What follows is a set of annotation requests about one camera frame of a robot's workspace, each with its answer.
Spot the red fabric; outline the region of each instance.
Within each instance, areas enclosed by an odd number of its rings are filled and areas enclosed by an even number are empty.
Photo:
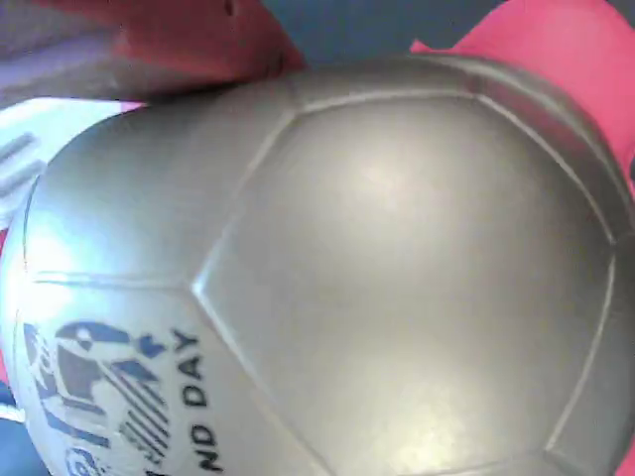
[[[304,67],[259,0],[36,0],[120,29],[115,52],[203,76],[245,81]]]
[[[4,382],[5,384],[9,384],[9,377],[7,376],[7,369],[4,367],[4,362],[2,360],[2,350],[0,350],[0,382]]]
[[[412,51],[434,52],[420,42]],[[500,60],[559,86],[595,119],[629,177],[634,52],[635,31],[605,0],[510,0],[443,53]]]
[[[4,240],[7,239],[7,231],[8,230],[0,231],[0,255],[2,255],[2,249],[4,248]]]

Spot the silver soccer ball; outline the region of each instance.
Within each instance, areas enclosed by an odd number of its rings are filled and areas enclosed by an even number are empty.
[[[107,120],[3,256],[56,475],[608,476],[635,408],[635,220],[592,122],[420,57]]]

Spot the blue graphic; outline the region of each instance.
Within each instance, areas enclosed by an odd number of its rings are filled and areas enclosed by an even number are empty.
[[[97,466],[95,458],[86,450],[71,448],[66,452],[68,476],[105,476],[105,471]]]
[[[24,335],[51,428],[102,448],[111,446],[107,435],[119,431],[146,459],[161,464],[170,441],[170,421],[161,380],[149,365],[166,352],[165,345],[149,334],[134,339],[121,329],[89,321],[65,325],[53,342],[46,341],[32,324],[24,325]],[[103,385],[116,390],[119,403],[98,400]],[[109,415],[113,406],[124,409],[117,421]],[[90,454],[74,451],[73,461],[83,463],[73,466],[74,472],[68,468],[71,476],[101,476],[85,472],[91,468]]]

